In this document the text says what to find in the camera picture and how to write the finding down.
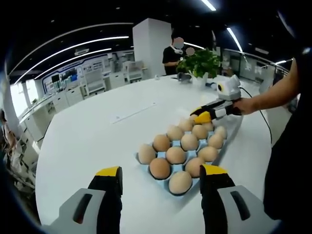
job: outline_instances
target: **egg tray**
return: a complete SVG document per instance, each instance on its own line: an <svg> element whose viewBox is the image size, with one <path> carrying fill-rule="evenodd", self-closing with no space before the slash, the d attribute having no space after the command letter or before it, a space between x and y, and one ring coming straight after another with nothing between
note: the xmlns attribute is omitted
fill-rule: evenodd
<svg viewBox="0 0 312 234"><path fill-rule="evenodd" d="M228 137L227 137L227 139L223 140L222 148L218 149L218 158L216 160L212 161L212 162L205 162L206 164L210 164L210 165L217 165L217 164L219 164L222 156L226 152L226 148L227 148L229 142L234 138L234 136L236 135L236 133L237 133L239 127L240 127L240 124L241 124L242 118L243 118L242 116L240 116L240 117L235 116L234 117L235 121L228 121L228 119L225 119L225 118L229 118L229 117L231 117L231 116L226 116L226 117L222 118L222 119L224 119L223 121L221 121L222 119L217 120L216 121L217 125L214 124L215 127L217 127L217 126L224 126L224 127L226 127L227 131L228 131ZM185 166L188 163L188 161L190 161L194 157L197 157L197 153L202 148L208 146L208 139L213 134L214 134L214 131L208 132L207 139L200 139L200 140L198 140L198 148L196 150L185 151L186 152L186 160L185 160L184 163L182 163L182 164L170 164L169 163L170 169L171 169L171 173L170 173L169 177L166 178L166 179L156 179L156 178L154 178L153 175L150 172L149 165L144 165L144 164L141 164L139 162L139 160L138 160L138 153L135 153L135 158L140 163L141 168L145 172L147 172L164 190L166 190L169 194L171 194L174 197L183 198L187 192L189 192L193 187L195 187L195 185L199 182L199 178L192 178L192 185L190 186L190 188L185 193L179 194L179 195L175 195L175 194L170 192L170 190L169 190L169 180L170 180L170 178L172 177L172 175L174 173L179 172L179 171L184 171L185 170ZM173 147L173 146L181 147L180 140L171 141L170 142L170 147ZM157 152L156 153L156 157L166 159L166 152Z"/></svg>

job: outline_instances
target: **potted plant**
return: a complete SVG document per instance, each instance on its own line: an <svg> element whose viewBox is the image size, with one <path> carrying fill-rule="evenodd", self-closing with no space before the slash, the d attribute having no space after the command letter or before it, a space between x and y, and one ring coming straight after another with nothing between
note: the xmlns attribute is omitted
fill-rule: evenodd
<svg viewBox="0 0 312 234"><path fill-rule="evenodd" d="M186 56L178 65L178 70L189 71L196 78L215 78L220 66L220 58L208 48L198 50L191 56Z"/></svg>

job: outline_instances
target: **egg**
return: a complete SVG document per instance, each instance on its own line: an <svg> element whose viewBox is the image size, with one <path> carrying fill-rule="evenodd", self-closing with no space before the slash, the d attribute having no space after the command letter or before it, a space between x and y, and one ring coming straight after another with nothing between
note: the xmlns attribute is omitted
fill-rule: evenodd
<svg viewBox="0 0 312 234"><path fill-rule="evenodd" d="M156 179L166 179L170 175L170 165L164 158L155 158L150 164L150 172Z"/></svg>
<svg viewBox="0 0 312 234"><path fill-rule="evenodd" d="M181 146L183 150L196 150L198 147L198 140L193 134L185 134L181 139Z"/></svg>
<svg viewBox="0 0 312 234"><path fill-rule="evenodd" d="M192 120L189 119L182 119L178 125L180 129L182 129L185 132L189 132L193 129L193 123Z"/></svg>
<svg viewBox="0 0 312 234"><path fill-rule="evenodd" d="M185 162L186 155L182 148L174 146L166 152L166 159L171 164L181 164Z"/></svg>
<svg viewBox="0 0 312 234"><path fill-rule="evenodd" d="M192 129L192 134L194 134L197 139L206 139L208 137L208 131L202 125L195 125Z"/></svg>
<svg viewBox="0 0 312 234"><path fill-rule="evenodd" d="M208 145L221 149L223 145L223 137L220 134L214 134L208 139Z"/></svg>
<svg viewBox="0 0 312 234"><path fill-rule="evenodd" d="M170 140L166 135L157 135L154 138L153 147L158 152L165 152L170 148Z"/></svg>
<svg viewBox="0 0 312 234"><path fill-rule="evenodd" d="M219 134L223 137L223 139L226 139L228 137L228 132L226 131L226 128L223 126L219 126L214 131L216 134Z"/></svg>
<svg viewBox="0 0 312 234"><path fill-rule="evenodd" d="M177 126L171 125L167 131L167 137L169 140L181 140L184 132Z"/></svg>
<svg viewBox="0 0 312 234"><path fill-rule="evenodd" d="M189 117L189 120L192 121L192 124L194 125L195 124L195 119L197 118L198 116L197 115L191 115Z"/></svg>
<svg viewBox="0 0 312 234"><path fill-rule="evenodd" d="M169 180L169 191L175 195L180 195L187 192L191 185L192 177L188 172L177 172Z"/></svg>
<svg viewBox="0 0 312 234"><path fill-rule="evenodd" d="M203 123L201 126L205 127L208 132L211 132L214 130L214 125L212 123Z"/></svg>
<svg viewBox="0 0 312 234"><path fill-rule="evenodd" d="M204 164L205 161L201 157L192 158L185 166L185 171L190 173L191 177L198 178L200 165Z"/></svg>
<svg viewBox="0 0 312 234"><path fill-rule="evenodd" d="M212 162L218 157L218 150L212 146L207 146L198 152L198 157L206 162Z"/></svg>
<svg viewBox="0 0 312 234"><path fill-rule="evenodd" d="M152 146L143 144L138 151L138 160L141 164L150 164L156 158L156 152Z"/></svg>

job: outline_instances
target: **white table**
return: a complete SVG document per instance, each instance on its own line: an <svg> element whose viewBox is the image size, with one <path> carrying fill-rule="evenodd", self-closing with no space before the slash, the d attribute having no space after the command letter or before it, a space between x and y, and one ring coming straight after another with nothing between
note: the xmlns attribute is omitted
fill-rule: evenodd
<svg viewBox="0 0 312 234"><path fill-rule="evenodd" d="M87 188L97 171L119 165L124 192L121 233L204 233L199 191L188 200L176 200L140 168L133 153L216 97L210 89L200 91L163 77L111 90L56 114L37 167L41 223L51 224L60 205L79 188ZM254 113L244 117L220 166L237 185L261 198L270 153L269 130L260 113Z"/></svg>

